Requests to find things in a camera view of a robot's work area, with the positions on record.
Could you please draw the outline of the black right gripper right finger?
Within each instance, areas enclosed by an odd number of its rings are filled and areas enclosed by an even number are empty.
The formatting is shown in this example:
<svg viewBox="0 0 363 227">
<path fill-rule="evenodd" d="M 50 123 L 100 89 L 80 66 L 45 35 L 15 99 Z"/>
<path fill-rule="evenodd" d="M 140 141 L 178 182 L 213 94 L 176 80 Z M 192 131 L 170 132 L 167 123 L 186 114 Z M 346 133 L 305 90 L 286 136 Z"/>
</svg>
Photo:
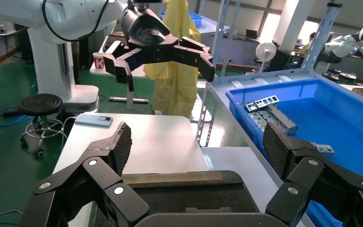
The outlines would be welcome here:
<svg viewBox="0 0 363 227">
<path fill-rule="evenodd" d="M 363 227 L 363 176 L 327 160 L 310 142 L 287 136 L 269 122 L 263 146 L 283 184 L 266 213 L 294 227 L 308 205 L 322 205 L 345 227 Z"/>
</svg>

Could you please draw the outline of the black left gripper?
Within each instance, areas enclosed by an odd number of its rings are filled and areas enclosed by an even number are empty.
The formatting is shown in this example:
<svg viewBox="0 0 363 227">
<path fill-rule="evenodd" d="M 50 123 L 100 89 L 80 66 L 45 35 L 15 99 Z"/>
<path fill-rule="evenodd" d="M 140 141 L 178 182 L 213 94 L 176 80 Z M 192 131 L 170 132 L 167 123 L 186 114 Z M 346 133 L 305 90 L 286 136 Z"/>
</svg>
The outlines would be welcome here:
<svg viewBox="0 0 363 227">
<path fill-rule="evenodd" d="M 215 67 L 209 47 L 191 38 L 173 36 L 169 28 L 150 9 L 125 10 L 121 28 L 127 44 L 115 41 L 104 52 L 105 71 L 118 83 L 134 91 L 132 71 L 143 64 L 171 60 L 192 66 L 207 82 L 215 77 Z"/>
</svg>

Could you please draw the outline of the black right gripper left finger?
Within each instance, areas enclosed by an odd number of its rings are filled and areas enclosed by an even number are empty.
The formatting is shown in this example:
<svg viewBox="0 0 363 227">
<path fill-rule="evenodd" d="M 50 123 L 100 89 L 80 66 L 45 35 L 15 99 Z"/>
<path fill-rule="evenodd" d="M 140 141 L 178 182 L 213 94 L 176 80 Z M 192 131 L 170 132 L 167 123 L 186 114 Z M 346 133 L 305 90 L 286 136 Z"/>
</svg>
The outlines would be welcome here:
<svg viewBox="0 0 363 227">
<path fill-rule="evenodd" d="M 131 145 L 125 122 L 112 136 L 91 142 L 77 161 L 34 187 L 19 225 L 66 227 L 95 202 L 113 227 L 135 226 L 149 206 L 122 178 Z"/>
</svg>

